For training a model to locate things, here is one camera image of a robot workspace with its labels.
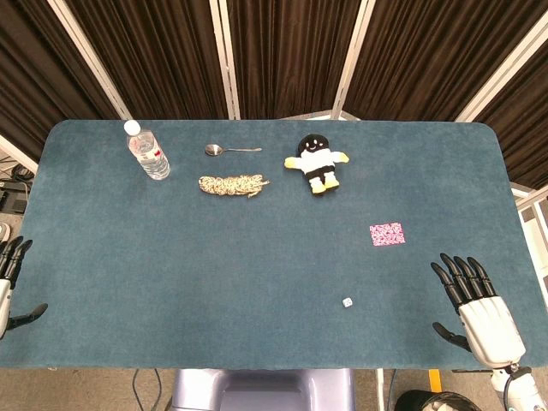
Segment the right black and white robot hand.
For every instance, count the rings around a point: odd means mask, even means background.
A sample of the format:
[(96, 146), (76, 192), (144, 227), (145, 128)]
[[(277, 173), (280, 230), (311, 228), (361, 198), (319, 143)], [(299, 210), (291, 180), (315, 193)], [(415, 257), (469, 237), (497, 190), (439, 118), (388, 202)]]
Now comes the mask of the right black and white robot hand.
[(495, 290), (485, 268), (473, 257), (463, 259), (440, 254), (441, 265), (432, 262), (464, 333), (458, 335), (439, 322), (432, 328), (446, 342), (472, 353), (490, 369), (519, 363), (526, 347), (504, 299)]

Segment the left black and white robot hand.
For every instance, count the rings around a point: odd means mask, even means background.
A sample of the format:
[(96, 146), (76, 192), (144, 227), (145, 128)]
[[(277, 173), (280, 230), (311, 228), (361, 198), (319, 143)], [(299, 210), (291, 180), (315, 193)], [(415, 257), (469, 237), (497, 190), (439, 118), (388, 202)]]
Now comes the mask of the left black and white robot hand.
[(13, 293), (21, 272), (22, 261), (32, 244), (32, 240), (25, 241), (22, 235), (11, 241), (0, 243), (0, 341), (7, 331), (31, 324), (48, 308), (47, 303), (42, 303), (30, 313), (10, 316)]

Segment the lavender robot base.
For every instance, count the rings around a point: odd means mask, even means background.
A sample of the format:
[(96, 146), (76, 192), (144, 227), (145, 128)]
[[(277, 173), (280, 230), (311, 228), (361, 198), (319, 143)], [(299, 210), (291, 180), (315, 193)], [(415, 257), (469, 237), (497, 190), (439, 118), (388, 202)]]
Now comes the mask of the lavender robot base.
[(169, 411), (355, 411), (343, 369), (179, 369)]

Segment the black trash bin with bag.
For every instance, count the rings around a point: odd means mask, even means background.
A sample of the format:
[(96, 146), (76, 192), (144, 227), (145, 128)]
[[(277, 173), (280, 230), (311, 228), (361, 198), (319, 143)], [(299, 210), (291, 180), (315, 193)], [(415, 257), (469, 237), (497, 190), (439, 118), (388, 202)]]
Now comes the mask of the black trash bin with bag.
[(465, 397), (454, 392), (408, 390), (396, 400), (394, 411), (477, 411)]

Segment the black power equipment pile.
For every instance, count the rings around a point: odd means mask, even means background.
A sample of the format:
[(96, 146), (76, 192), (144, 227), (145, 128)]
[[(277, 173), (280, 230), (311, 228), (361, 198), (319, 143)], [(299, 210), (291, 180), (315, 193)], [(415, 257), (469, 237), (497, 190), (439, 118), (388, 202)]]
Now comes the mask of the black power equipment pile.
[(34, 173), (22, 164), (0, 170), (0, 212), (22, 216), (27, 209)]

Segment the pink patterned square card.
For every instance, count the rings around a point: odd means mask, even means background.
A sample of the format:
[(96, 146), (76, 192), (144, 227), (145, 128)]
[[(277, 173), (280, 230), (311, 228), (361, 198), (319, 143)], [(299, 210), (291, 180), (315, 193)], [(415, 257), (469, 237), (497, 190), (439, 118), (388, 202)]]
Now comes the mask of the pink patterned square card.
[(402, 224), (399, 222), (374, 224), (369, 230), (375, 247), (395, 246), (406, 242)]

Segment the brown pleated curtain panel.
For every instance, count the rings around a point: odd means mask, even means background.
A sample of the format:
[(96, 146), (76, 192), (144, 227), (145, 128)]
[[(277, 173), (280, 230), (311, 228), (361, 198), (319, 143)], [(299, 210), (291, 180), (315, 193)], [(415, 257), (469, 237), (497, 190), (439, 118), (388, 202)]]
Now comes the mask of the brown pleated curtain panel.
[(241, 118), (332, 108), (360, 0), (227, 0)]
[(476, 118), (497, 135), (512, 182), (548, 184), (548, 46), (541, 48)]
[(453, 121), (546, 11), (548, 0), (376, 0), (343, 109)]
[(66, 2), (133, 118), (227, 118), (208, 0)]
[(0, 135), (39, 160), (59, 122), (117, 117), (47, 0), (0, 0)]

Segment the clear plastic water bottle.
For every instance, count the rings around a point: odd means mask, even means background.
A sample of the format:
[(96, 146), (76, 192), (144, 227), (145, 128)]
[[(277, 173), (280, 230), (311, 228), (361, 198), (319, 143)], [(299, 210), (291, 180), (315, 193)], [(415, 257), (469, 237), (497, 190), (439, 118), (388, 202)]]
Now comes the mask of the clear plastic water bottle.
[(123, 128), (128, 149), (146, 174), (156, 181), (167, 178), (170, 175), (170, 164), (155, 134), (142, 128), (135, 120), (127, 120)]

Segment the blue felt table cover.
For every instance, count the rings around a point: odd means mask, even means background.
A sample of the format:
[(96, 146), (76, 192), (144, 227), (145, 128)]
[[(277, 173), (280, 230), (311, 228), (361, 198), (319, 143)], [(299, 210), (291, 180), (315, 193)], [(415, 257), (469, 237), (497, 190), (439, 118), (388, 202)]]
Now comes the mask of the blue felt table cover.
[[(481, 123), (151, 121), (170, 175), (149, 178), (120, 121), (49, 133), (21, 226), (33, 241), (0, 367), (475, 368), (431, 263), (474, 257), (529, 366), (548, 312), (495, 133)], [(283, 166), (308, 134), (344, 152), (313, 195)], [(207, 144), (261, 152), (205, 154)], [(405, 243), (372, 244), (399, 222)], [(353, 306), (342, 300), (351, 297)]]

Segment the black white yellow plush toy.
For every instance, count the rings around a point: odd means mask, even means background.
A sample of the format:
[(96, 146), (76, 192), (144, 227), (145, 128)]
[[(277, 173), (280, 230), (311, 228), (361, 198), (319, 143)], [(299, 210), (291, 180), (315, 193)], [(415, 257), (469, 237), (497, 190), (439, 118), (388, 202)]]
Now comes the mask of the black white yellow plush toy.
[(322, 195), (337, 189), (336, 164), (347, 164), (344, 152), (332, 151), (327, 138), (321, 134), (308, 134), (299, 143), (295, 157), (284, 159), (283, 166), (300, 170), (308, 181), (313, 195)]

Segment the metal spoon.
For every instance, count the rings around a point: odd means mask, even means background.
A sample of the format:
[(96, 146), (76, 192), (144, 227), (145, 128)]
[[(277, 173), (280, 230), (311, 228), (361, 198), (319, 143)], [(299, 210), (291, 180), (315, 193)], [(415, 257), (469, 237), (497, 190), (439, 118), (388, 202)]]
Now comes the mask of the metal spoon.
[(210, 157), (218, 157), (226, 152), (261, 152), (260, 147), (256, 148), (224, 148), (217, 144), (207, 144), (205, 154)]

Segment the white partition frame post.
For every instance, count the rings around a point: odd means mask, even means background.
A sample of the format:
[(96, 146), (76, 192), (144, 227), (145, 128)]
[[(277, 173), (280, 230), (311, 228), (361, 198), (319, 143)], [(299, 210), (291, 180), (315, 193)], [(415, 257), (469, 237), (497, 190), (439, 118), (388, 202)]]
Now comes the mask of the white partition frame post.
[(348, 45), (337, 93), (331, 109), (331, 120), (338, 120), (342, 114), (343, 106), (354, 76), (355, 67), (361, 53), (375, 4), (376, 0), (360, 0), (360, 7)]
[(209, 0), (209, 4), (228, 117), (230, 120), (240, 120), (241, 111), (229, 26), (228, 3), (227, 0)]
[(34, 161), (32, 158), (26, 155), (22, 150), (17, 148), (12, 144), (8, 139), (3, 137), (0, 134), (0, 151), (5, 152), (10, 157), (12, 157), (16, 162), (26, 167), (32, 173), (36, 174), (38, 171), (39, 164)]
[(544, 12), (515, 48), (504, 58), (489, 79), (474, 94), (456, 117), (455, 122), (473, 122), (547, 41), (548, 10)]
[(115, 83), (100, 60), (98, 53), (95, 51), (67, 2), (65, 0), (47, 0), (47, 3), (84, 59), (117, 115), (124, 121), (132, 120), (133, 116), (125, 104), (122, 95), (119, 93)]
[(511, 193), (514, 196), (516, 209), (523, 210), (548, 196), (548, 184), (540, 189), (532, 189), (521, 184), (511, 182)]

